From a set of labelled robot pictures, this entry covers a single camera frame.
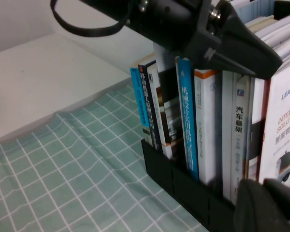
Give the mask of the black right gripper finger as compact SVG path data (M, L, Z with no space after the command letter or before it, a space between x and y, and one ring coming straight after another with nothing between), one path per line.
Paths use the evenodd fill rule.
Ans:
M290 232L290 187L267 178L240 181L234 211L236 232Z
M224 70L240 74L255 76L252 66L241 57L229 58L218 53L213 48L208 48L203 55L203 69Z
M251 1L242 6L230 3L230 39L227 41L229 58L241 57L249 62L255 76L259 79L271 79L282 64L280 56L259 36L245 25L258 16L269 16L274 12L273 1Z

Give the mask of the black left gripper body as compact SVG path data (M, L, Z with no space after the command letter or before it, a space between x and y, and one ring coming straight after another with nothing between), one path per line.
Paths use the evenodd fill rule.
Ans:
M197 63L203 63L208 48L228 57L230 39L230 3L219 0L214 6L210 0L185 0L192 14L191 31L183 53Z

